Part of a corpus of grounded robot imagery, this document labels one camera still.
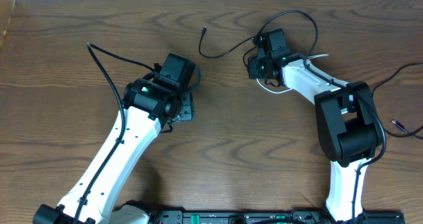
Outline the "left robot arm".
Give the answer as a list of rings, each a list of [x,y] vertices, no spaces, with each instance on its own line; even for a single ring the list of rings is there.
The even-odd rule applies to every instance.
[[[175,122],[193,120],[194,86],[171,79],[128,84],[118,116],[88,169],[56,207],[42,204],[33,223],[148,223],[136,204],[114,210],[136,163],[149,144]]]

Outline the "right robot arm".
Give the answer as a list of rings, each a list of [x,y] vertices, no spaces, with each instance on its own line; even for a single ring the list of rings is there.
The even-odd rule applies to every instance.
[[[303,54],[252,56],[246,67],[251,79],[275,79],[314,105],[319,143],[330,161],[325,209],[333,222],[356,223],[363,213],[367,167],[383,156],[387,146],[368,85],[336,79]]]

